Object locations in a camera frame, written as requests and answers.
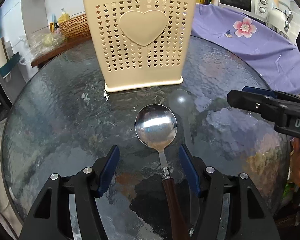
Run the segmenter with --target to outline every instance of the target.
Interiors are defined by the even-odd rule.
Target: white kettle
[[[288,5],[281,1],[279,1],[279,3],[289,9],[289,15],[278,8],[273,8],[267,16],[266,24],[270,29],[289,39],[288,31],[290,28],[290,22],[293,19],[293,14]]]

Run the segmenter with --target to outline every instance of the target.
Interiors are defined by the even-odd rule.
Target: kettle handle
[[[293,19],[293,13],[292,13],[292,11],[290,10],[290,7],[289,7],[288,5],[286,5],[284,2],[279,1],[279,3],[282,4],[282,5],[284,5],[285,7],[287,7],[287,8],[289,9],[289,16],[288,16],[288,18],[287,18],[287,20],[286,20],[286,23],[285,23],[285,25],[284,25],[284,30],[285,30],[286,32],[288,32],[289,27],[290,27],[290,22],[291,22],[292,19]]]

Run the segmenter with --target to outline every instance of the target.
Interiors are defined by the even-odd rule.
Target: wooden spoon handle
[[[186,222],[182,216],[181,208],[177,198],[174,179],[165,179],[162,181],[164,191],[167,196],[173,240],[190,240],[189,231]]]

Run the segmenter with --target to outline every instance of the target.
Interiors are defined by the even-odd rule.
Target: heart emblem
[[[159,37],[167,23],[166,15],[159,10],[128,11],[121,16],[119,27],[130,40],[145,47]]]

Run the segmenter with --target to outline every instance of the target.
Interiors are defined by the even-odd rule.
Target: beige plastic utensil holder
[[[196,0],[83,0],[105,90],[180,84]]]

